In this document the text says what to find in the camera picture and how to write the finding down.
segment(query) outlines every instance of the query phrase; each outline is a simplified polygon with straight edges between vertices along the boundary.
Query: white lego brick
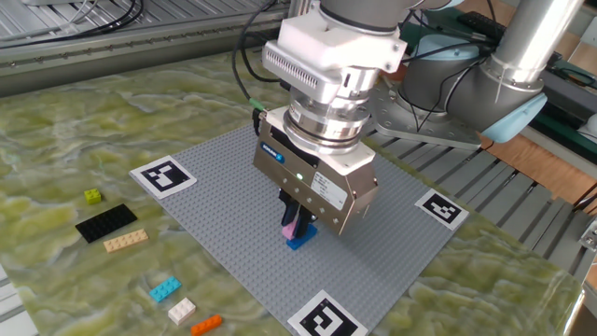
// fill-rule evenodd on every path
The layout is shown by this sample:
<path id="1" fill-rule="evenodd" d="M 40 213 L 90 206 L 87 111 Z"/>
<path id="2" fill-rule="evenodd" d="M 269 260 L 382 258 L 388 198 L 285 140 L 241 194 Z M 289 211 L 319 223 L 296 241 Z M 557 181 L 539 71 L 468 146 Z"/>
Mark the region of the white lego brick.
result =
<path id="1" fill-rule="evenodd" d="M 35 336 L 37 328 L 29 314 L 22 312 L 0 323 L 0 335 Z"/>
<path id="2" fill-rule="evenodd" d="M 176 326 L 180 326 L 189 316 L 195 313 L 196 309 L 197 307 L 193 302 L 184 298 L 168 312 L 168 317 L 170 317 Z"/>

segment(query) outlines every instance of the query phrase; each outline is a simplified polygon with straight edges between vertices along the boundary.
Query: wooden panel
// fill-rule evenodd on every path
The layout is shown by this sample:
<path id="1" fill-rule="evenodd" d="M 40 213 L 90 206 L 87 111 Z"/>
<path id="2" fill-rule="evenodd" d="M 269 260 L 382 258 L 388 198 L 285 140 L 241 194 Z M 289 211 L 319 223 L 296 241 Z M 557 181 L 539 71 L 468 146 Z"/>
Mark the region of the wooden panel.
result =
<path id="1" fill-rule="evenodd" d="M 589 71 L 592 74 L 597 74 L 597 48 L 586 43 L 580 43 L 575 54 L 570 59 L 570 63 Z"/>
<path id="2" fill-rule="evenodd" d="M 493 144 L 488 151 L 549 189 L 553 192 L 553 199 L 562 197 L 574 204 L 597 183 L 594 178 L 522 135 L 505 144 Z"/>
<path id="3" fill-rule="evenodd" d="M 560 52 L 563 60 L 570 59 L 570 56 L 575 51 L 576 46 L 580 43 L 580 36 L 565 32 L 556 47 L 556 51 Z"/>
<path id="4" fill-rule="evenodd" d="M 512 17 L 514 16 L 516 8 L 499 0 L 492 0 L 492 4 L 493 9 L 495 11 L 495 18 L 497 19 L 497 21 L 504 24 L 505 26 L 508 26 L 508 24 L 512 20 Z M 463 11 L 464 13 L 469 11 L 476 11 L 485 15 L 488 18 L 492 16 L 492 12 L 489 10 L 487 1 L 466 0 L 462 4 L 456 6 L 456 8 Z"/>

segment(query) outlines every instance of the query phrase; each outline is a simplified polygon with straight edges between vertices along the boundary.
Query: lego baseplate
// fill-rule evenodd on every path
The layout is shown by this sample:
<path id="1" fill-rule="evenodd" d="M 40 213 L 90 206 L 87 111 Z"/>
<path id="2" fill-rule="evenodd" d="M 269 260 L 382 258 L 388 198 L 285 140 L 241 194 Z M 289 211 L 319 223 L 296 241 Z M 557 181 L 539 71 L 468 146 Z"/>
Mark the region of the lego baseplate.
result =
<path id="1" fill-rule="evenodd" d="M 252 164 L 256 145 L 246 126 L 173 155 L 197 183 L 156 201 L 293 334 L 288 318 L 322 289 L 373 330 L 454 233 L 415 206 L 429 187 L 377 156 L 365 217 L 342 236 L 315 222 L 293 251 L 278 187 Z"/>

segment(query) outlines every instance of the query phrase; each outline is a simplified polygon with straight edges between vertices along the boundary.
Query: light blue lego brick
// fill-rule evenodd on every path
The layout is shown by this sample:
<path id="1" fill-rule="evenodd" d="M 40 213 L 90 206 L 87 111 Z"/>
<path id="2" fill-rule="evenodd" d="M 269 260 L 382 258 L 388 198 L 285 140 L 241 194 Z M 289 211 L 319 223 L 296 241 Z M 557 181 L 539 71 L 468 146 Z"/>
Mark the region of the light blue lego brick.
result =
<path id="1" fill-rule="evenodd" d="M 301 247 L 303 244 L 307 243 L 314 235 L 317 233 L 317 228 L 313 225 L 309 224 L 309 228 L 307 228 L 307 233 L 305 233 L 302 238 L 295 238 L 293 240 L 286 241 L 286 244 L 292 248 L 293 251 L 296 251 Z"/>
<path id="2" fill-rule="evenodd" d="M 166 299 L 170 294 L 174 293 L 175 290 L 180 288 L 180 281 L 176 280 L 175 277 L 171 276 L 168 280 L 162 282 L 159 286 L 153 288 L 149 295 L 158 303 Z"/>

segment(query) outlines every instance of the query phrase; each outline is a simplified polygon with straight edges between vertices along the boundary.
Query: marble surface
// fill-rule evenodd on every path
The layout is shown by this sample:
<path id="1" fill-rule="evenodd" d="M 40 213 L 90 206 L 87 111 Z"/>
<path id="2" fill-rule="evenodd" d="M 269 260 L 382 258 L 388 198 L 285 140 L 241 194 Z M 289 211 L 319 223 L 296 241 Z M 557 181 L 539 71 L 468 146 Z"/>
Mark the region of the marble surface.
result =
<path id="1" fill-rule="evenodd" d="M 242 77 L 266 106 L 287 103 L 276 85 Z M 128 176 L 250 111 L 229 54 L 0 100 L 0 264 L 41 335 L 189 335 L 213 314 L 224 318 L 213 336 L 288 334 Z M 104 200 L 87 205 L 93 188 Z M 139 220 L 106 239 L 143 228 L 149 241 L 114 254 L 88 245 L 75 225 L 121 203 Z M 149 290 L 171 275 L 183 286 L 155 303 Z M 579 293 L 567 272 L 473 215 L 373 334 L 562 335 Z M 185 297 L 197 313 L 177 327 L 167 312 Z"/>

